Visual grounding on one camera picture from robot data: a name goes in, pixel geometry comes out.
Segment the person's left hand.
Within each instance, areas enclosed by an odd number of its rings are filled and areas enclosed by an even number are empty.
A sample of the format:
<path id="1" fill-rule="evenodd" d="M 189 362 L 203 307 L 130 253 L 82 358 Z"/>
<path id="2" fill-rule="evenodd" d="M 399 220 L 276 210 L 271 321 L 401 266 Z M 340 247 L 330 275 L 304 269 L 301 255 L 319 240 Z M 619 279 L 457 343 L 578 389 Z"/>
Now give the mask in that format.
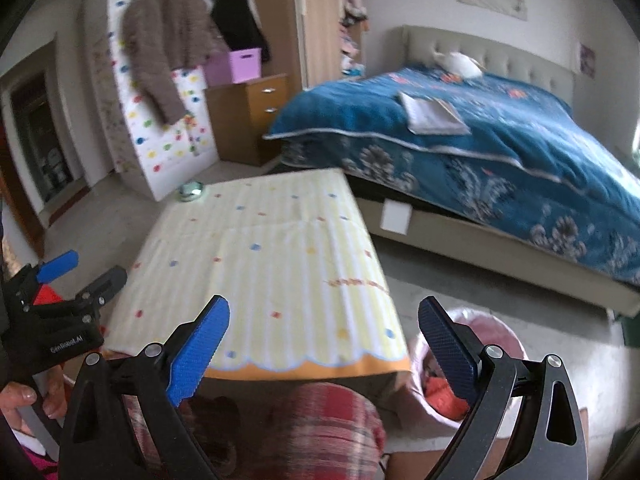
<path id="1" fill-rule="evenodd" d="M 50 419 L 58 419 L 66 415 L 67 400 L 64 385 L 62 367 L 58 365 L 50 368 L 47 374 L 47 394 L 43 400 L 43 411 Z M 9 382 L 0 394 L 2 415 L 10 427 L 31 437 L 34 433 L 17 409 L 31 406 L 35 400 L 37 400 L 35 390 L 18 382 Z"/>

